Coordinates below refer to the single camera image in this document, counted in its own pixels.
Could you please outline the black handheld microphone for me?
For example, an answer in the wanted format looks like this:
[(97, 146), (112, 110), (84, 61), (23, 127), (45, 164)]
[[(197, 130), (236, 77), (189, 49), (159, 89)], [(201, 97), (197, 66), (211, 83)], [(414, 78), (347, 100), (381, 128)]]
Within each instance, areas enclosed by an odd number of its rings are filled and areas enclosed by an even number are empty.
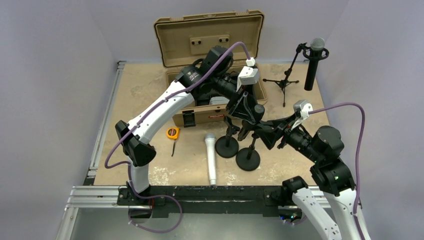
[(262, 104), (256, 104), (251, 111), (255, 122), (259, 122), (265, 114), (265, 107)]

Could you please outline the black round-base mic stand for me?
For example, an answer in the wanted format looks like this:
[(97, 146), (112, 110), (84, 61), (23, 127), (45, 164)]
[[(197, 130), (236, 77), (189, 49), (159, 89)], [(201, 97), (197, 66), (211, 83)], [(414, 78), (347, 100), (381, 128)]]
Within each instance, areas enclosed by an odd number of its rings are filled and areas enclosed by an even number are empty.
[(229, 159), (236, 156), (239, 151), (239, 143), (233, 135), (241, 128), (234, 125), (229, 116), (225, 116), (223, 122), (227, 125), (226, 134), (215, 142), (215, 151), (220, 157)]

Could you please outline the white handheld microphone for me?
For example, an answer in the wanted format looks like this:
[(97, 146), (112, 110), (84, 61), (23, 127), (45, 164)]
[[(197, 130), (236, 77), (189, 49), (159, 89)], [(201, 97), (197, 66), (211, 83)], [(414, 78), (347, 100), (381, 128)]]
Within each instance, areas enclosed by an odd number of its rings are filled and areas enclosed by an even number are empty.
[(206, 154), (207, 154), (209, 184), (211, 186), (215, 186), (217, 184), (215, 135), (213, 133), (207, 133), (205, 135), (204, 142), (205, 142)]

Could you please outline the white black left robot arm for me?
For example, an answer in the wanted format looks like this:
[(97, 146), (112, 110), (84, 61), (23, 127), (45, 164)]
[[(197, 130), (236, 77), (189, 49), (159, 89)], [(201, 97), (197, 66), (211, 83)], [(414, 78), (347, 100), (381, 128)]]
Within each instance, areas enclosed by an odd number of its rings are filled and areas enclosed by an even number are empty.
[(238, 74), (236, 83), (226, 81), (223, 74), (232, 58), (235, 47), (245, 47), (243, 42), (236, 42), (229, 48), (216, 46), (210, 50), (215, 56), (207, 56), (199, 68), (189, 65), (177, 75), (166, 91), (138, 116), (115, 125), (119, 141), (107, 156), (110, 159), (118, 146), (122, 146), (128, 160), (128, 185), (131, 187), (129, 197), (138, 205), (149, 199), (149, 164), (156, 156), (150, 141), (160, 128), (178, 111), (195, 101), (200, 94), (213, 89), (229, 99), (226, 106), (232, 117), (250, 124), (259, 122), (254, 114), (258, 104), (253, 94), (253, 86), (259, 81), (260, 73), (254, 57), (246, 55), (246, 65)]

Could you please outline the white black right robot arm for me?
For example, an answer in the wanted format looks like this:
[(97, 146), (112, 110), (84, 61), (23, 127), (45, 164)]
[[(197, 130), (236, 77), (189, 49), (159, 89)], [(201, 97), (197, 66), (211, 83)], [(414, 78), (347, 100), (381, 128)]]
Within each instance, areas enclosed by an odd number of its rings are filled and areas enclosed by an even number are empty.
[(324, 240), (371, 238), (358, 206), (359, 185), (355, 184), (350, 169), (340, 158), (344, 143), (336, 128), (324, 125), (310, 135), (294, 116), (256, 124), (243, 120), (238, 140), (243, 140), (250, 132), (259, 137), (269, 150), (280, 140), (278, 149), (289, 145), (313, 162), (311, 176), (323, 192), (333, 217), (314, 199), (312, 191), (300, 176), (283, 181), (278, 197), (280, 203), (293, 203), (301, 208)]

